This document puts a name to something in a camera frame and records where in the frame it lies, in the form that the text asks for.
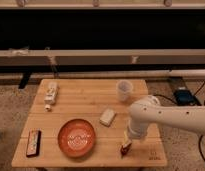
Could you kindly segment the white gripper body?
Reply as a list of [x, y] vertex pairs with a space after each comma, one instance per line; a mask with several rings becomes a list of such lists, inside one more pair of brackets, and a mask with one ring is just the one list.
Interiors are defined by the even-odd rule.
[[127, 135], [130, 139], [144, 139], [147, 136], [149, 124], [130, 120], [127, 125]]

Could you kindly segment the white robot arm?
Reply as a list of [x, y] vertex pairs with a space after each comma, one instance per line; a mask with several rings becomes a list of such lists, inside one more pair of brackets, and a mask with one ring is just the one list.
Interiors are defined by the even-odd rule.
[[145, 138], [151, 123], [205, 135], [205, 106], [162, 106], [157, 97], [148, 95], [130, 105], [129, 116], [123, 148], [133, 139]]

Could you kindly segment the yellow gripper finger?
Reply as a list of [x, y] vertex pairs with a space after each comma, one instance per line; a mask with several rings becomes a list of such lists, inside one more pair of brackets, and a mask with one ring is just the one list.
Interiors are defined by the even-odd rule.
[[127, 148], [131, 144], [132, 144], [132, 140], [128, 137], [127, 132], [124, 132], [122, 147]]

